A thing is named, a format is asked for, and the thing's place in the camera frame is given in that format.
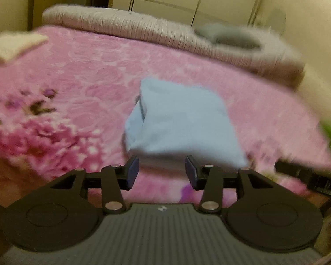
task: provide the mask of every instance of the pink flower print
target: pink flower print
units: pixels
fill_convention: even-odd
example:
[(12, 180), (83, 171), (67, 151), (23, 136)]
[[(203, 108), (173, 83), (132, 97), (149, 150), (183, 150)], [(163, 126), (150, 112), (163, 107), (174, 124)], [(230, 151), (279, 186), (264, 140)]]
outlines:
[(9, 100), (5, 102), (5, 107), (8, 110), (17, 110), (20, 109), (24, 105), (24, 102), (20, 98), (11, 97)]
[(67, 73), (73, 73), (74, 75), (83, 76), (89, 72), (96, 71), (100, 66), (101, 65), (96, 64), (96, 62), (94, 61), (68, 63), (63, 68), (64, 73), (62, 74), (62, 76), (66, 76)]
[(30, 90), (20, 90), (20, 94), (23, 96), (31, 95), (32, 92)]
[(123, 81), (122, 72), (113, 66), (104, 66), (94, 73), (96, 82), (103, 81), (104, 84), (117, 84)]
[(122, 60), (117, 61), (117, 68), (123, 73), (127, 73), (131, 76), (140, 77), (145, 71), (147, 71), (147, 64), (145, 62), (136, 60)]
[(131, 90), (131, 91), (133, 91), (133, 92), (135, 92), (136, 94), (139, 94), (140, 93), (140, 85), (141, 85), (141, 78), (140, 77), (133, 77), (127, 83), (128, 89)]
[(129, 61), (143, 61), (148, 60), (150, 58), (149, 51), (147, 51), (147, 48), (149, 47), (149, 43), (147, 42), (137, 42), (138, 50), (135, 50), (135, 47), (133, 46), (133, 42), (131, 41), (126, 46), (123, 47), (122, 53), (124, 56), (126, 56), (126, 60)]
[(98, 130), (82, 131), (57, 113), (0, 125), (0, 157), (14, 166), (29, 165), (48, 180), (77, 167), (99, 171), (101, 144)]
[(100, 119), (105, 117), (106, 110), (94, 100), (77, 99), (67, 109), (74, 124), (80, 128), (95, 129), (94, 126)]
[(57, 94), (57, 91), (56, 90), (53, 90), (53, 89), (50, 89), (50, 88), (47, 88), (47, 89), (44, 89), (42, 90), (42, 94), (49, 98), (49, 99), (52, 99), (55, 97), (55, 95)]
[(284, 156), (280, 144), (271, 137), (256, 141), (247, 155), (251, 157), (259, 172), (267, 168), (273, 169), (275, 162)]
[(292, 178), (292, 177), (279, 178), (277, 183), (279, 183), (286, 189), (300, 196), (306, 196), (309, 193), (309, 190), (307, 190), (306, 185), (296, 178)]
[(81, 82), (74, 76), (61, 75), (52, 82), (52, 88), (59, 92), (60, 95), (66, 93), (79, 93)]
[(98, 97), (105, 103), (121, 104), (126, 101), (134, 100), (134, 95), (124, 85), (92, 85), (86, 89), (86, 96)]
[(104, 63), (115, 63), (122, 60), (123, 57), (123, 53), (117, 51), (105, 51), (104, 53), (102, 53), (101, 60)]
[(103, 46), (107, 48), (109, 51), (117, 51), (121, 49), (121, 42), (125, 41), (123, 38), (108, 36), (105, 38), (104, 36), (98, 36), (96, 38), (96, 46)]

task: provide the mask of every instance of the beige pillow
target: beige pillow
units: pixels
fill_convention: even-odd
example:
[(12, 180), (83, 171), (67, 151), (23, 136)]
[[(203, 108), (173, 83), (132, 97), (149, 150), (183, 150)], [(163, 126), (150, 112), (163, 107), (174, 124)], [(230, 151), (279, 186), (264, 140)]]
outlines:
[(0, 33), (0, 63), (8, 63), (28, 49), (48, 40), (47, 36), (29, 32)]

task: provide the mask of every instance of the pink blanket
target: pink blanket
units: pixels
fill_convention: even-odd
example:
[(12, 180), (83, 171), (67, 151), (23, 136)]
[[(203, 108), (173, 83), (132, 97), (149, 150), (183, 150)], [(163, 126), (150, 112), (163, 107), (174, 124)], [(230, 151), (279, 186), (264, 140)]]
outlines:
[[(256, 170), (298, 194), (305, 187), (274, 176), (288, 157), (331, 167), (317, 117), (290, 90), (243, 70), (137, 40), (45, 26), (49, 42), (0, 67), (0, 156), (50, 180), (84, 167), (124, 164), (124, 123), (147, 76), (202, 85), (225, 101)], [(141, 170), (127, 202), (198, 203), (184, 174)], [(225, 190), (223, 203), (235, 201)]]

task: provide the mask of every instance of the round joint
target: round joint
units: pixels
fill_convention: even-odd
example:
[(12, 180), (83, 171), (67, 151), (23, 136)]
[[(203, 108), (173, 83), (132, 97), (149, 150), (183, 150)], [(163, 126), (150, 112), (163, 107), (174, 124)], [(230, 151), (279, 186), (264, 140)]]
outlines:
[(220, 205), (215, 201), (205, 201), (201, 204), (201, 207), (206, 210), (216, 210)]
[(119, 210), (122, 208), (122, 204), (118, 201), (110, 201), (105, 204), (105, 208), (109, 210)]

